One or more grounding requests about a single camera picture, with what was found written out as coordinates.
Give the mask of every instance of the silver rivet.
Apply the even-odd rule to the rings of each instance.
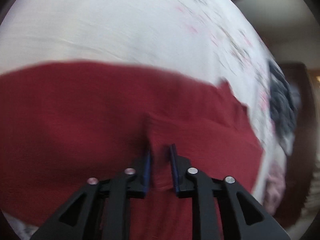
[[[232,184],[236,181],[235,178],[231,176],[226,177],[224,180],[229,184]]]
[[[133,169],[133,168],[127,168],[127,169],[124,170],[124,173],[127,174],[127,175],[132,175],[132,174],[136,173],[136,170]]]
[[[189,168],[189,169],[188,169],[188,173],[190,173],[190,174],[197,174],[197,173],[198,173],[198,169],[197,169],[197,168]]]
[[[99,183],[98,179],[97,178],[89,178],[87,180],[87,183],[90,184],[90,185],[96,185]]]

